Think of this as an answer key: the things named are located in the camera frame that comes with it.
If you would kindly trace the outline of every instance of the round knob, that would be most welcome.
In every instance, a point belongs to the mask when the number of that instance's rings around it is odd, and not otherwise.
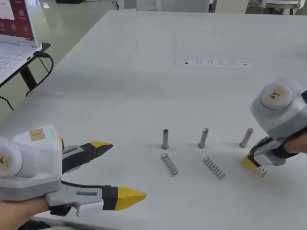
[[[260,102],[268,109],[283,109],[291,101],[291,89],[280,82],[267,85],[260,93]]]
[[[0,177],[15,176],[22,168],[23,157],[18,146],[0,137]]]

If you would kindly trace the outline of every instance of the laptop screen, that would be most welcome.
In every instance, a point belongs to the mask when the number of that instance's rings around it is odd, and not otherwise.
[[[0,35],[34,41],[25,0],[0,0]]]

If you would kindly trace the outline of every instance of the power strip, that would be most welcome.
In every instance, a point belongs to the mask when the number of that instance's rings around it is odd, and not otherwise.
[[[255,69],[254,65],[247,61],[228,61],[215,59],[195,59],[190,57],[176,57],[177,66],[213,67],[229,69]]]

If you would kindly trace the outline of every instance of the white chair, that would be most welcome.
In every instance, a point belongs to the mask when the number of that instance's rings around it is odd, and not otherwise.
[[[301,9],[305,0],[257,0],[258,5],[262,8],[275,9]]]
[[[213,0],[136,0],[138,11],[208,12]]]

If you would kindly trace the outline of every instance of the laptop keyboard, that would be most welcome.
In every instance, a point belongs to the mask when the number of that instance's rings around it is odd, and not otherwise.
[[[0,73],[10,68],[16,61],[23,58],[23,53],[0,51]]]

